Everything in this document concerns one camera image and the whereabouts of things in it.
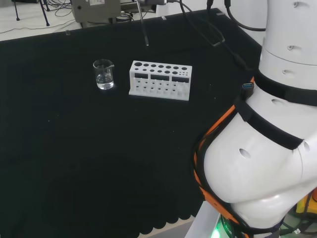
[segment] white floor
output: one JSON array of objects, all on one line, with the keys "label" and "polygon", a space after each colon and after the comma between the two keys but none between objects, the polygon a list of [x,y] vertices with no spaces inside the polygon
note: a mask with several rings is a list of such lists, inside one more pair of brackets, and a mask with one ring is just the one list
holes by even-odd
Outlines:
[{"label": "white floor", "polygon": [[[81,28],[80,24],[75,21],[73,14],[70,13],[70,9],[61,9],[58,11],[58,15],[70,13],[64,17],[55,16],[55,11],[46,12],[50,23],[49,27],[46,26],[39,3],[17,2],[17,10],[20,21],[16,21],[14,4],[11,0],[0,0],[0,41]],[[155,13],[148,12],[145,19],[155,16]],[[140,19],[139,15],[135,14],[134,19]]]}]

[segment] black band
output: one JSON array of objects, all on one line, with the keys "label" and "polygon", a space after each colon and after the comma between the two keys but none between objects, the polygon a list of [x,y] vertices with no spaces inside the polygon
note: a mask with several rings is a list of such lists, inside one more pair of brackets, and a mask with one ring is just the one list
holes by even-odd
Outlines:
[{"label": "black band", "polygon": [[263,91],[291,103],[317,107],[317,90],[301,89],[278,83],[262,73],[255,76],[255,83]]},{"label": "black band", "polygon": [[262,118],[244,100],[242,100],[241,97],[238,97],[235,100],[234,106],[244,121],[266,138],[274,141],[280,146],[294,150],[303,142],[303,139],[281,130]]}]

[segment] table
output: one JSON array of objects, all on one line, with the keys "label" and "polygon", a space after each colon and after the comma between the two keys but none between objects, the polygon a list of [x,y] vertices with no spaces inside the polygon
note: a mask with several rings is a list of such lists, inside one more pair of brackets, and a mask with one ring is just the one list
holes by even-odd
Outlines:
[{"label": "table", "polygon": [[[261,47],[217,13],[256,68]],[[145,21],[148,48],[140,22],[0,42],[1,238],[136,238],[197,214],[192,146],[251,75],[182,15],[166,18]],[[101,58],[115,65],[113,90],[96,86]],[[189,102],[129,96],[133,60],[192,65]]]}]

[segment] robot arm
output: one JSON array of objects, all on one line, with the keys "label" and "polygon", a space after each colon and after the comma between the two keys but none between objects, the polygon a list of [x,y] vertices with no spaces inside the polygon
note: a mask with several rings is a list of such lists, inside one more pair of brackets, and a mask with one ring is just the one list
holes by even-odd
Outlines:
[{"label": "robot arm", "polygon": [[[268,0],[260,73],[286,88],[317,93],[317,2]],[[230,203],[250,228],[279,225],[286,213],[317,187],[317,107],[291,103],[257,86],[247,104],[262,118],[298,138],[287,149],[236,114],[207,146],[204,173],[213,193]]]}]

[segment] green light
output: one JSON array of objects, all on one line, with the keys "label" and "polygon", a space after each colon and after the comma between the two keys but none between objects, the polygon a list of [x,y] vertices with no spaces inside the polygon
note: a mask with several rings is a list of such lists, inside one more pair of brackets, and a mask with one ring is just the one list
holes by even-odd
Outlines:
[{"label": "green light", "polygon": [[211,238],[220,238],[220,233],[218,229],[215,229],[211,235]]}]

